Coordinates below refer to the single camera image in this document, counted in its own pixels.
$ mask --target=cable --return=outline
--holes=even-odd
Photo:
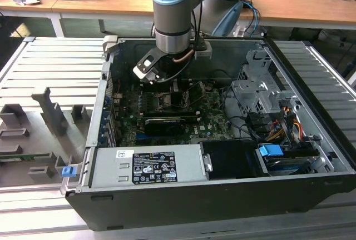
[[[198,46],[200,26],[201,26],[201,16],[202,16],[202,0],[199,0],[199,2],[200,2],[200,16],[199,16],[199,22],[198,22],[197,35],[195,36],[195,48]]]
[[[338,67],[341,64],[341,61],[343,61],[344,57],[347,55],[347,53],[349,53],[349,51],[351,50],[351,48],[355,45],[356,43],[356,39],[354,40],[354,42],[351,44],[351,46],[345,51],[345,53],[341,56],[340,60],[338,61],[338,63],[335,66],[335,69],[338,69]]]
[[[24,37],[16,30],[16,27],[13,25],[13,23],[12,23],[12,22],[10,22],[10,23],[11,23],[12,27],[14,28],[15,32],[16,32],[21,38],[24,38]]]
[[[185,61],[187,58],[189,58],[190,56],[192,56],[193,54],[194,54],[194,49],[191,49],[191,50],[189,50],[189,52],[187,52],[183,57],[181,57],[181,58],[174,58],[173,59],[173,62],[174,63],[182,63],[183,61]]]
[[[133,131],[135,131],[135,132],[140,132],[140,133],[143,133],[143,134],[146,134],[144,131],[137,130],[137,129],[133,129]]]
[[[167,79],[158,80],[158,81],[156,81],[156,83],[166,83],[166,82],[169,82],[170,80],[175,79],[178,75],[180,75],[190,65],[192,60],[193,60],[193,56],[190,57],[190,60],[175,75],[173,75]]]
[[[209,74],[207,74],[207,76],[211,76],[211,74],[213,72],[223,72],[226,76],[228,76],[232,81],[234,80],[233,77],[231,75],[229,75],[225,70],[223,69],[213,69],[212,71],[209,72]]]
[[[154,33],[155,33],[155,22],[153,22],[152,23],[152,26],[151,26],[151,36],[153,36],[154,35]]]
[[[195,18],[195,13],[194,11],[191,12],[191,14],[193,15],[193,20],[194,20],[194,37],[197,36],[197,26],[196,26],[196,18]]]
[[[258,22],[258,16],[257,16],[257,9],[254,8],[252,5],[248,4],[248,2],[246,2],[246,1],[243,1],[243,3],[244,3],[245,5],[247,5],[247,6],[252,10],[252,12],[254,13],[254,17],[255,17],[255,27],[254,27],[253,32],[255,32],[255,30],[257,29],[258,23],[259,23],[259,22]],[[250,28],[250,26],[251,26],[253,20],[254,20],[254,19],[252,19],[251,23],[249,24],[249,26],[247,27],[247,29],[246,29],[245,31],[247,31],[247,30]]]

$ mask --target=blue latch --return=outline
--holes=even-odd
[[[67,166],[62,170],[62,177],[76,177],[77,176],[77,166]]]
[[[260,153],[264,156],[283,156],[284,153],[278,144],[265,144],[261,146]]]

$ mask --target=warning label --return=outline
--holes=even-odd
[[[134,184],[177,182],[174,152],[133,154]]]

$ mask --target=black cable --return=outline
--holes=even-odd
[[[197,35],[195,36],[195,48],[198,46],[200,26],[201,26],[201,16],[202,16],[202,0],[199,0],[199,2],[200,2],[200,15],[199,15],[198,28],[197,28]]]
[[[194,20],[194,33],[195,33],[194,37],[196,37],[196,36],[197,36],[197,29],[198,29],[198,28],[196,27],[196,18],[195,18],[195,13],[194,13],[194,11],[192,11],[191,14],[193,15],[193,20]]]
[[[228,93],[229,93],[230,89],[231,89],[231,86],[229,86],[229,87],[228,87],[228,90],[226,90],[226,92],[225,92],[225,97],[224,97],[224,100],[222,101],[221,109],[224,109],[224,108],[225,108],[225,102],[226,102],[226,99],[227,99],[227,97],[228,97]]]
[[[212,71],[210,71],[209,72],[209,74],[207,75],[207,76],[211,76],[211,74],[213,73],[213,72],[223,72],[226,76],[228,76],[232,81],[234,80],[234,78],[231,76],[231,75],[229,75],[225,70],[223,70],[223,69],[213,69]]]
[[[251,33],[251,36],[253,36],[254,35],[254,33],[255,33],[255,31],[257,30],[257,28],[258,28],[258,26],[259,26],[259,24],[260,24],[260,21],[261,21],[261,13],[260,13],[260,11],[258,10],[258,9],[256,9],[256,8],[254,8],[255,9],[255,11],[257,12],[257,14],[258,14],[258,21],[257,21],[257,26],[256,26],[256,28],[252,31],[252,33]]]
[[[15,32],[16,32],[21,38],[24,38],[24,37],[16,30],[16,26],[14,26],[12,22],[10,22],[10,23],[11,23],[12,27],[14,28]]]
[[[155,22],[153,22],[151,26],[151,36],[154,35],[154,27],[155,27]]]
[[[190,60],[175,75],[173,75],[167,79],[158,80],[156,83],[166,83],[166,82],[169,82],[170,80],[175,79],[178,75],[180,75],[189,66],[189,64],[192,62],[193,58],[194,58],[194,54],[191,55]]]
[[[252,136],[251,133],[250,133],[248,130],[243,129],[241,126],[235,125],[235,124],[233,124],[232,122],[230,122],[230,124],[231,124],[231,126],[237,128],[237,129],[239,129],[240,131],[242,131],[242,132],[244,132],[244,133],[247,133],[249,136]]]
[[[349,51],[351,50],[351,48],[356,44],[356,39],[354,40],[354,42],[351,44],[351,46],[345,51],[345,53],[341,56],[340,60],[338,61],[338,63],[335,66],[335,69],[338,69],[338,67],[341,64],[341,61],[343,61],[344,57],[347,55],[347,53],[349,53]]]

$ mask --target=yellow wire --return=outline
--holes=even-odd
[[[273,136],[271,136],[270,138],[268,138],[267,141],[271,141],[271,140],[277,138],[278,136],[280,136],[280,135],[283,134],[283,133],[284,133],[284,131],[283,131],[283,129],[281,129],[281,130],[279,130],[277,133],[275,133]]]

